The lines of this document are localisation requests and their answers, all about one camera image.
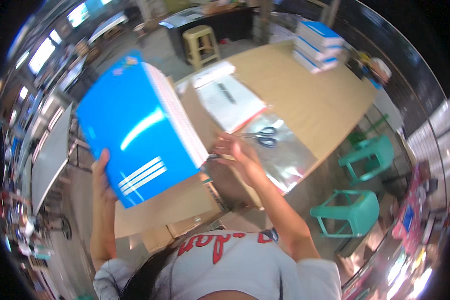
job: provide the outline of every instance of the white stripe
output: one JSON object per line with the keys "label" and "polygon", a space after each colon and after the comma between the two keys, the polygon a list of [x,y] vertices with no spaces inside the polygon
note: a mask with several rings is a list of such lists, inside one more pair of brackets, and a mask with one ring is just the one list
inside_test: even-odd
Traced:
{"label": "white stripe", "polygon": [[163,172],[167,171],[167,167],[164,166],[161,169],[155,171],[154,173],[152,173],[150,176],[145,177],[142,181],[138,182],[137,184],[135,184],[134,186],[132,186],[131,188],[127,189],[126,191],[123,192],[123,195],[126,196],[128,194],[130,194],[131,192],[135,191],[136,189],[140,188],[141,186],[143,186],[145,183],[149,182],[150,180],[154,179],[155,177],[157,177],[158,175],[162,174]]}
{"label": "white stripe", "polygon": [[161,167],[164,166],[164,162],[161,161],[158,164],[152,166],[150,169],[146,170],[145,172],[141,173],[140,175],[138,175],[137,177],[133,178],[132,180],[130,180],[129,182],[125,183],[124,185],[122,185],[120,187],[120,190],[123,192],[124,190],[132,187],[135,183],[139,182],[140,180],[144,179],[145,177],[147,177],[148,175],[152,174],[153,172],[157,171],[158,169],[160,169]]}
{"label": "white stripe", "polygon": [[135,172],[133,172],[132,174],[127,176],[125,179],[120,181],[120,183],[118,184],[118,187],[120,188],[122,185],[124,185],[125,183],[129,182],[130,180],[132,180],[135,176],[137,176],[138,174],[140,174],[143,171],[147,170],[148,168],[150,168],[151,166],[155,165],[157,162],[159,162],[161,160],[162,160],[162,158],[159,157],[159,156],[157,156],[154,159],[150,160],[148,163],[143,165],[141,168],[139,168],[138,170],[136,170]]}

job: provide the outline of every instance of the black desk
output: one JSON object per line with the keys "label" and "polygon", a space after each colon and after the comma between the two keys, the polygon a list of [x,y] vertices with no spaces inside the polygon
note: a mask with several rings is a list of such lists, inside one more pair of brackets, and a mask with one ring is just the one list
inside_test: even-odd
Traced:
{"label": "black desk", "polygon": [[188,22],[179,27],[174,27],[167,23],[167,19],[160,22],[160,25],[168,28],[168,35],[172,41],[175,54],[182,61],[188,63],[185,56],[185,47],[182,37],[182,34],[186,30],[199,25],[208,25],[213,29],[217,43],[226,38],[229,38],[232,41],[239,39],[252,39],[253,8],[238,7],[210,15],[204,15],[203,17],[195,19],[194,21]]}

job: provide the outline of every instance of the scissors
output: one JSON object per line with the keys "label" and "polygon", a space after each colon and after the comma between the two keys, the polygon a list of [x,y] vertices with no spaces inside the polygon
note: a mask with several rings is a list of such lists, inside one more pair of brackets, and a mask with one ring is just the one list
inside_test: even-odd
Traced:
{"label": "scissors", "polygon": [[277,129],[272,126],[263,127],[256,133],[242,133],[237,136],[257,139],[258,143],[267,148],[274,148],[277,145],[277,140],[272,136],[277,134]]}

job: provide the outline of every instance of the beige plastic stool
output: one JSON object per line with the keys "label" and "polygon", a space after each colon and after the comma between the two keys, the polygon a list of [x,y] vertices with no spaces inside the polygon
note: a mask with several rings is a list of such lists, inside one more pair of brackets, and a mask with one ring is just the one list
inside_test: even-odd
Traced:
{"label": "beige plastic stool", "polygon": [[[183,34],[185,41],[186,60],[192,64],[195,71],[200,70],[204,63],[213,59],[220,60],[220,52],[218,52],[217,41],[215,39],[214,31],[210,26],[200,25],[186,30]],[[209,57],[202,59],[200,51],[204,50],[207,53],[214,52]]]}

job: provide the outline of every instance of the hand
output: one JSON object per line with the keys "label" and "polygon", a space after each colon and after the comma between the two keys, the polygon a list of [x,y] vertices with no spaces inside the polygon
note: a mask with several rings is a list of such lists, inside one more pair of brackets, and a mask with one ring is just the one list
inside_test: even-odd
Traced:
{"label": "hand", "polygon": [[213,152],[233,156],[235,160],[217,158],[217,162],[237,169],[243,181],[252,188],[267,180],[255,149],[235,135],[222,132],[218,136],[213,143]]}
{"label": "hand", "polygon": [[117,200],[115,192],[110,187],[107,175],[105,174],[105,166],[110,160],[110,152],[107,148],[102,150],[100,157],[91,165],[92,173],[92,194],[94,201],[112,201]]}

